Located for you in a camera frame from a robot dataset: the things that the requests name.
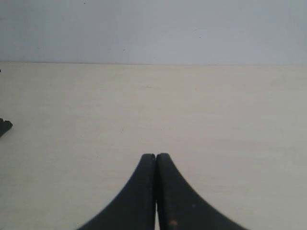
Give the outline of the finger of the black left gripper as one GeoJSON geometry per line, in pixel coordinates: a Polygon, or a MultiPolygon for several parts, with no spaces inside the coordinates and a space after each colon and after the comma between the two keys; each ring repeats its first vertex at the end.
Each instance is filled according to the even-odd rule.
{"type": "Polygon", "coordinates": [[[3,120],[0,118],[0,137],[8,132],[13,127],[13,124],[9,120],[3,120]]]}

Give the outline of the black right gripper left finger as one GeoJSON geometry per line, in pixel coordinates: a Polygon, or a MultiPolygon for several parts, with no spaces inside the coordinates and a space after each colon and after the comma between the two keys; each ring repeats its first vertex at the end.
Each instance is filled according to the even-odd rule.
{"type": "Polygon", "coordinates": [[[81,230],[155,229],[155,155],[143,154],[122,190],[81,230]]]}

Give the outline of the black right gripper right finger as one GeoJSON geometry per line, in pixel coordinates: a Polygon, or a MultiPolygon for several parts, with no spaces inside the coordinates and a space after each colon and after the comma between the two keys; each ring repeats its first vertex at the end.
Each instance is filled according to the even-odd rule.
{"type": "Polygon", "coordinates": [[[161,230],[243,230],[207,203],[188,184],[171,157],[156,158],[156,201],[161,230]]]}

